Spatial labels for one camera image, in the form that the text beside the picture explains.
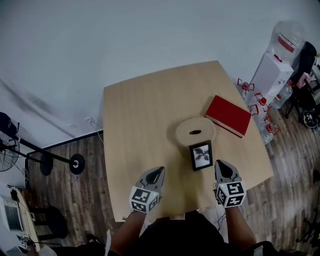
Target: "white wall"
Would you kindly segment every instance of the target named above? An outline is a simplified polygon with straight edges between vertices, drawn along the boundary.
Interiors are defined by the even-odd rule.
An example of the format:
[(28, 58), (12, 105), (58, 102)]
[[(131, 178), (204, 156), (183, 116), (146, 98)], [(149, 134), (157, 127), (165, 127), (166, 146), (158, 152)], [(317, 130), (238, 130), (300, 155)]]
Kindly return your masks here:
[(93, 132), (84, 119), (102, 124), (103, 88), (119, 81), (212, 60), (249, 81), (278, 21), (295, 18), (320, 49), (317, 0), (0, 4), (0, 78), (13, 91), (0, 86), (0, 111), (42, 147)]

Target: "plastic bottle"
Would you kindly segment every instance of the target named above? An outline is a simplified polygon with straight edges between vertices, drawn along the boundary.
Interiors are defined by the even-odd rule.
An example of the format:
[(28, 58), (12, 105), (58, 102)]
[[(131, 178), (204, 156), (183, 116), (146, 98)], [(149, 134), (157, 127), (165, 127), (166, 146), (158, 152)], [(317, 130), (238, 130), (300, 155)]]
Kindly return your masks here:
[(244, 100), (245, 104), (249, 104), (249, 101), (254, 96), (255, 84), (254, 83), (247, 83), (242, 82), (240, 78), (238, 78), (236, 89), (240, 93), (242, 99)]
[(261, 120), (260, 123), (257, 124), (257, 127), (264, 145), (267, 145), (269, 142), (271, 142), (274, 138), (274, 135), (280, 131), (279, 128), (270, 121), (270, 116), (267, 116), (264, 120)]
[(249, 105), (247, 107), (257, 125), (264, 120), (267, 112), (269, 111), (267, 100), (261, 95), (261, 93), (256, 93), (249, 101)]
[(274, 135), (269, 132), (266, 128), (266, 124), (265, 121), (261, 121), (258, 125), (257, 125), (258, 129), (259, 129), (259, 133), (261, 135), (262, 141), (264, 145), (267, 145), (270, 141), (273, 140)]
[(279, 93), (274, 97), (271, 102), (271, 107), (274, 109), (280, 109), (281, 106), (288, 100), (292, 95), (292, 83), (290, 80), (286, 82), (284, 87), (279, 91)]
[(304, 27), (293, 20), (279, 22), (273, 29), (267, 52), (281, 62), (292, 64), (305, 42)]

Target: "red book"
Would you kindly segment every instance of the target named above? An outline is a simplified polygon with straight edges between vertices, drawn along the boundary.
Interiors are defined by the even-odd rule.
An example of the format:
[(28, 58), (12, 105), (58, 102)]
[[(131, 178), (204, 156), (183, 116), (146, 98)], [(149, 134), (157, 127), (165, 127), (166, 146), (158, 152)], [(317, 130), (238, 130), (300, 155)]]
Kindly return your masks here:
[(206, 111), (205, 117), (242, 138), (246, 134), (251, 114), (216, 95)]

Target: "fiducial marker cube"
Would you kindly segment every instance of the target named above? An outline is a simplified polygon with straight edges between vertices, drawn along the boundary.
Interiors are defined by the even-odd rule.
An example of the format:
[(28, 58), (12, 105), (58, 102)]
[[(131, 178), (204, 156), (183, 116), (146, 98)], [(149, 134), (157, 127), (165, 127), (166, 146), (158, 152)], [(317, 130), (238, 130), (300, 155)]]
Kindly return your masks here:
[(224, 208), (242, 205), (247, 194), (243, 181), (220, 183), (216, 189), (215, 198)]
[(133, 186), (129, 203), (132, 210), (147, 214), (159, 203), (159, 193)]

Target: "baseboard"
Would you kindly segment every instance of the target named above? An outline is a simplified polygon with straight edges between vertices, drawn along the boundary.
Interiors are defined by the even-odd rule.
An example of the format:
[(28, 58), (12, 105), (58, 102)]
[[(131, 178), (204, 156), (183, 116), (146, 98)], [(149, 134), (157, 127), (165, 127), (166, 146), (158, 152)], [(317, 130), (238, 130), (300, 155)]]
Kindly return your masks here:
[[(47, 146), (47, 147), (44, 147), (43, 150), (50, 150), (50, 149), (53, 149), (55, 147), (59, 147), (59, 146), (63, 146), (63, 145), (66, 145), (66, 144), (69, 144), (69, 143), (72, 143), (72, 142), (77, 142), (77, 141), (80, 141), (80, 140), (83, 140), (83, 139), (86, 139), (86, 138), (90, 138), (92, 136), (96, 136), (97, 133), (99, 135), (103, 134), (104, 133), (104, 130), (99, 130), (98, 132), (93, 132), (93, 133), (89, 133), (87, 135), (83, 135), (83, 136), (80, 136), (80, 137), (77, 137), (77, 138), (73, 138), (73, 139), (70, 139), (70, 140), (67, 140), (67, 141), (64, 141), (64, 142), (60, 142), (58, 144), (54, 144), (54, 145), (51, 145), (51, 146)], [(36, 153), (37, 151), (32, 151), (32, 152), (29, 152), (27, 153), (27, 156), (30, 156), (31, 154), (34, 154)]]

